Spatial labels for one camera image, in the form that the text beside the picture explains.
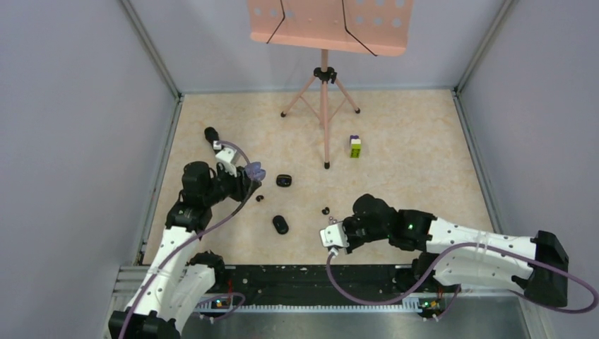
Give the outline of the black earbud charging case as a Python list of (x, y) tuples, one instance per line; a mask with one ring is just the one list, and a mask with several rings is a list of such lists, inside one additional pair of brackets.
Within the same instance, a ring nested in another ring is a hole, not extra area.
[(275, 178), (275, 184), (279, 187), (289, 187), (292, 185), (292, 177), (289, 174), (279, 174)]

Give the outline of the grey blue oval case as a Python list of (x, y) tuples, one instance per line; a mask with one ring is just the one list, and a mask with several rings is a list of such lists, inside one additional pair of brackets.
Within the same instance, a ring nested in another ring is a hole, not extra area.
[(250, 162), (245, 166), (244, 171), (254, 182), (262, 182), (266, 177), (266, 170), (262, 168), (261, 162)]

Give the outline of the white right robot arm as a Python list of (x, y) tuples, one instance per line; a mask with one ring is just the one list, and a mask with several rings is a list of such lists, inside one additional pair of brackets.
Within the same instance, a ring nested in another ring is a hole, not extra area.
[(347, 253), (386, 240), (403, 251), (419, 251), (415, 284), (478, 285), (511, 290), (549, 307), (568, 304), (569, 257), (555, 234), (540, 230), (517, 237), (461, 226), (421, 210), (394, 209), (371, 194), (359, 197), (340, 224)]

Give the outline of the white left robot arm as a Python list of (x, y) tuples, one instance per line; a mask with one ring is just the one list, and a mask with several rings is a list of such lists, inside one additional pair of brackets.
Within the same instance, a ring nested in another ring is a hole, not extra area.
[(222, 257), (197, 254), (195, 244), (231, 220), (265, 176), (260, 162), (184, 166), (182, 189), (167, 214), (155, 258), (124, 310), (109, 318), (111, 338), (180, 338), (200, 298), (223, 289), (227, 280)]

